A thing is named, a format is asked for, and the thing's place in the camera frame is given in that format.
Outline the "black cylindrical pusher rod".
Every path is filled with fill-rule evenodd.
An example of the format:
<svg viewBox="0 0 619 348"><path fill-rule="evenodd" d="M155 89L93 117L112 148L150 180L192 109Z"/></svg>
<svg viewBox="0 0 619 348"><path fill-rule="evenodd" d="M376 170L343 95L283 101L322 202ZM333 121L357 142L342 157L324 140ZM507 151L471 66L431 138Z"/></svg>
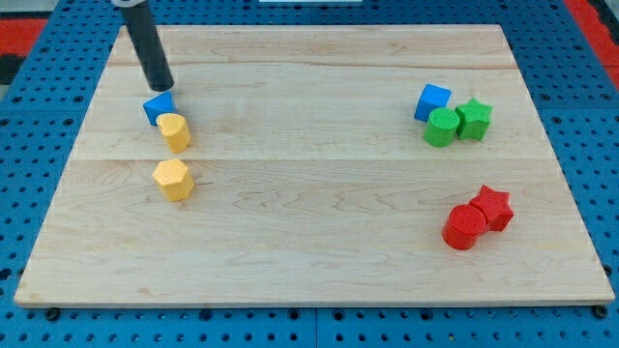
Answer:
<svg viewBox="0 0 619 348"><path fill-rule="evenodd" d="M156 92L171 89L174 79L147 0L112 0L119 9L148 86Z"/></svg>

